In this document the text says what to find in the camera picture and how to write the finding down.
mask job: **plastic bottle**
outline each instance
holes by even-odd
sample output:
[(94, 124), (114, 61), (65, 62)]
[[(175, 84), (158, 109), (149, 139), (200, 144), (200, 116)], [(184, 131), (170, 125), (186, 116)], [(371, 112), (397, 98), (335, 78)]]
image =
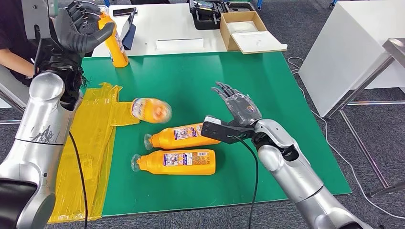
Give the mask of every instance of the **plastic bottle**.
[(113, 35), (111, 35), (111, 37), (107, 38), (106, 40), (106, 45), (110, 52), (111, 61), (116, 68), (125, 67), (128, 65), (128, 57), (125, 53), (125, 49), (122, 45), (121, 39), (117, 33), (117, 25), (109, 16), (107, 6), (99, 6), (99, 8), (102, 12), (102, 15), (100, 15), (100, 20), (98, 21), (99, 29), (102, 29), (108, 22), (114, 23)]
[(146, 134), (145, 148), (178, 149), (192, 146), (206, 146), (220, 143), (220, 141), (201, 136), (202, 123), (166, 128), (157, 134)]
[(170, 105), (159, 99), (134, 99), (131, 112), (135, 118), (148, 123), (166, 123), (171, 119)]
[(211, 175), (215, 173), (215, 152), (210, 149), (158, 150), (149, 155), (135, 154), (132, 170), (146, 170), (153, 174)]

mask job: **green table mat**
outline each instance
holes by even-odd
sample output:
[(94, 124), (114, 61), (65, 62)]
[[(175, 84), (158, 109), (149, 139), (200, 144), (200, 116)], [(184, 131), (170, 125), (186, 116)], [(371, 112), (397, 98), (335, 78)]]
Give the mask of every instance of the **green table mat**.
[[(283, 125), (332, 194), (351, 191), (280, 52), (131, 56), (125, 68), (114, 68), (110, 58), (86, 58), (83, 68), (89, 87), (102, 82), (118, 84), (123, 86), (120, 101), (158, 98), (173, 109), (172, 119), (166, 124), (141, 122), (117, 127), (103, 216), (252, 201), (255, 162), (241, 143), (197, 147), (216, 153), (216, 173), (211, 176), (134, 173), (130, 167), (134, 154), (149, 153), (143, 145), (146, 133), (202, 122), (206, 115), (231, 121), (224, 102), (210, 89), (215, 81), (249, 94), (263, 118)], [(286, 199), (285, 194), (259, 164), (256, 201), (282, 199)]]

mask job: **person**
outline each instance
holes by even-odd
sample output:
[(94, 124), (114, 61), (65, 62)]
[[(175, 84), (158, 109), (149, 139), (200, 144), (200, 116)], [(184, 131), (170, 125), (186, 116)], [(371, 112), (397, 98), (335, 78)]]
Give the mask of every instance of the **person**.
[(0, 0), (0, 64), (30, 86), (37, 45), (27, 39), (21, 0)]

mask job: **black cable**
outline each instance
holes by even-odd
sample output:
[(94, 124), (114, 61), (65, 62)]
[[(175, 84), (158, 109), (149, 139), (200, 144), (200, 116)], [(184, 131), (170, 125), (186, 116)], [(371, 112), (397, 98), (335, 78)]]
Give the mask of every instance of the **black cable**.
[(38, 72), (38, 61), (39, 61), (39, 55), (41, 54), (41, 46), (42, 46), (42, 39), (39, 39), (37, 53), (35, 55), (35, 60), (34, 60), (34, 75), (37, 75), (39, 73)]
[(250, 229), (250, 224), (252, 222), (252, 214), (253, 214), (253, 205), (255, 204), (255, 200), (256, 200), (256, 192), (257, 192), (257, 184), (259, 182), (259, 162), (257, 160), (256, 154), (254, 153), (254, 151), (252, 150), (252, 148), (250, 148), (250, 146), (248, 146), (246, 144), (246, 142), (244, 142), (242, 139), (240, 139), (237, 136), (233, 136), (230, 135), (231, 137), (235, 138), (236, 140), (240, 141), (253, 155), (253, 157), (255, 158), (255, 162), (256, 162), (256, 182), (255, 182), (255, 190), (253, 191), (253, 199), (252, 199), (252, 205), (250, 206), (250, 215), (249, 215), (249, 225), (248, 225), (248, 229)]
[(72, 135), (72, 133), (70, 131), (69, 131), (69, 137), (72, 140), (73, 147), (75, 148), (77, 163), (79, 165), (80, 177), (82, 179), (83, 196), (85, 197), (85, 229), (86, 229), (87, 228), (87, 220), (88, 220), (88, 209), (87, 209), (87, 194), (86, 194), (86, 186), (85, 186), (85, 177), (83, 176), (82, 163), (80, 162), (79, 151), (77, 150), (76, 142), (73, 139), (73, 135)]

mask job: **white paper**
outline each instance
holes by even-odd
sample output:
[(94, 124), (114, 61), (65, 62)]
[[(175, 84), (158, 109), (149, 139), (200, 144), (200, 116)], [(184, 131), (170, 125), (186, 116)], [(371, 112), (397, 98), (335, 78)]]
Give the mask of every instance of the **white paper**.
[(240, 33), (240, 32), (257, 32), (257, 28), (253, 21), (241, 21), (241, 22), (230, 22), (226, 24), (229, 29), (229, 33)]
[(232, 37), (243, 53), (287, 50), (287, 45), (281, 44), (269, 31), (233, 33)]

